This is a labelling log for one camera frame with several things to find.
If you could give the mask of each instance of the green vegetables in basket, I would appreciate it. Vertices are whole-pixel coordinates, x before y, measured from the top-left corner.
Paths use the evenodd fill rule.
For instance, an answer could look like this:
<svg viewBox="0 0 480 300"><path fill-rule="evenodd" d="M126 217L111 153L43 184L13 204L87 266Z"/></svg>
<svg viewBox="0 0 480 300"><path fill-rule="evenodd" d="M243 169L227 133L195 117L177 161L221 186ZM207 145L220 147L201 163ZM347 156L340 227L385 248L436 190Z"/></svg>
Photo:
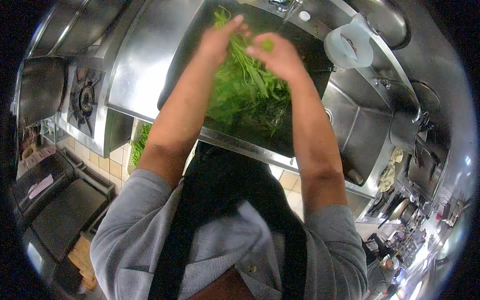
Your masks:
<svg viewBox="0 0 480 300"><path fill-rule="evenodd" d="M215 26L220 28L231 18L220 6ZM228 57L214 77L207 117L227 127L245 125L273 136L283 123L291 102L287 83L265 69L265 65L245 53L249 42L240 33L230 37ZM261 47L272 51L274 43L266 38Z"/></svg>
<svg viewBox="0 0 480 300"><path fill-rule="evenodd" d="M140 140L137 142L130 141L130 146L132 147L132 163L134 166L137 166L140 156L145 149L145 142L147 141L150 128L152 128L152 124L145 123L140 129Z"/></svg>

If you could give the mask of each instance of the faucet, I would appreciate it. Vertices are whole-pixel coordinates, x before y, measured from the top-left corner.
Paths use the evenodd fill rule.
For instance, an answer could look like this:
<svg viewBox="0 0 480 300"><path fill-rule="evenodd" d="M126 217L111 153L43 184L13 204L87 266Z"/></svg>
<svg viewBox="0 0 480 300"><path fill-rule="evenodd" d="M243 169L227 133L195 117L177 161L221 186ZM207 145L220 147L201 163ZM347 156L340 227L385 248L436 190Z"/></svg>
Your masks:
<svg viewBox="0 0 480 300"><path fill-rule="evenodd" d="M397 81L397 80L391 80L391 79L388 79L386 77L374 77L373 78L373 83L375 85L383 85L387 90L389 90L391 88L392 85L396 85L396 86L401 86L403 87L404 89L407 90L408 92L408 96L410 97L410 99L412 99L413 103L415 104L415 107L417 109L417 114L415 115L415 117L412 118L412 123L415 123L417 122L418 120L420 120L420 117L421 117L421 106L420 106L420 102L417 98L417 96L415 95L415 93L409 89L406 85L404 85L403 83L401 83L400 81Z"/></svg>
<svg viewBox="0 0 480 300"><path fill-rule="evenodd" d="M297 9L302 6L303 0L269 0L268 3L275 5L279 12L286 12L282 21L283 23L286 23L288 19L297 11Z"/></svg>

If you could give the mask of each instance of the black apron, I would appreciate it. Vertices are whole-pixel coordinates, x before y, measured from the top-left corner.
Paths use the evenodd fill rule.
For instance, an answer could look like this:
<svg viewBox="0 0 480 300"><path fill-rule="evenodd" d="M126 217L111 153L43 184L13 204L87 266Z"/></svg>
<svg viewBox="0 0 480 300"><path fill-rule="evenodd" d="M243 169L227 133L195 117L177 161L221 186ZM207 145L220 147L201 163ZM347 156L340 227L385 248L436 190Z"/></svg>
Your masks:
<svg viewBox="0 0 480 300"><path fill-rule="evenodd" d="M199 141L158 259L150 300L178 298L195 230L213 219L235 213L245 200L271 231L285 236L283 299L303 299L306 235L287 203L282 186L267 164Z"/></svg>

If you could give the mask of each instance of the stainless steel sink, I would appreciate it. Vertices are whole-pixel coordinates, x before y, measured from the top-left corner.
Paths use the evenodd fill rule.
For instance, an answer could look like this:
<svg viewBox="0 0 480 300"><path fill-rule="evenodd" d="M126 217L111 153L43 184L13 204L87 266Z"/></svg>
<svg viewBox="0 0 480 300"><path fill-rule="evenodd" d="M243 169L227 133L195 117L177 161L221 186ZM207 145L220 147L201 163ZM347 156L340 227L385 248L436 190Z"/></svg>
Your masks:
<svg viewBox="0 0 480 300"><path fill-rule="evenodd" d="M108 106L152 122L170 95L176 80L190 61L203 29L212 25L218 4L232 14L243 13L253 33L277 31L289 38L305 55L307 69L317 84L322 102L332 115L342 159L364 179L359 186L345 181L347 191L374 198L378 179L393 146L388 129L393 115L393 97L373 77L388 77L411 87L405 72L388 45L379 36L370 44L374 59L370 67L328 73L323 61L323 39L334 28L348 24L357 13L342 0L303 1L308 22L293 13L283 24L285 12L267 0L163 0L148 1L135 18L119 50L115 80ZM244 154L286 170L298 172L289 141L262 144L239 135L225 134L204 124L199 139Z"/></svg>
<svg viewBox="0 0 480 300"><path fill-rule="evenodd" d="M355 69L331 73L322 97L344 160L365 180L370 175L390 128L392 112L382 96Z"/></svg>
<svg viewBox="0 0 480 300"><path fill-rule="evenodd" d="M199 33L213 25L215 19L214 12L220 13L222 11L219 5L225 7L231 13L232 17L237 14L242 14L245 23L249 25L249 29L254 35L264 32L278 32L283 37L289 39L295 45L299 55L303 57L303 63L307 70L316 74L315 78L319 93L322 94L324 92L329 77L329 73L324 70L331 68L333 64L325 55L323 42L321 40L290 22L282 23L282 18L254 6L248 4L241 5L236 1L229 0L204 1L193 21L190 23L175 53L167 73L165 89L159 98L159 109L167 100L181 73L191 60L200 40ZM234 117L235 121L233 124L228 125L207 117L204 127L247 141L287 157L293 157L295 155L292 140L291 106L287 107L287 111L283 116L283 123L273 136L271 136L269 132L263 131L259 124L244 124L238 122L237 120L241 119L241 113L244 112L239 112Z"/></svg>

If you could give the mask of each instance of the drain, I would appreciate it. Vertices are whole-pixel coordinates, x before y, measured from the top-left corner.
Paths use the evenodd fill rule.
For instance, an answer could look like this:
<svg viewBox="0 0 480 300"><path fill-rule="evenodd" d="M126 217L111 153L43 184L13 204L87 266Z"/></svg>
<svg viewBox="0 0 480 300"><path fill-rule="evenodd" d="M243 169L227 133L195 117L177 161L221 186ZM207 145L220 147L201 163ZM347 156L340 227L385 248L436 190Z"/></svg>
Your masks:
<svg viewBox="0 0 480 300"><path fill-rule="evenodd" d="M333 120L332 112L326 108L325 108L325 112L327 113L328 119L330 120L330 124L332 124L332 120Z"/></svg>

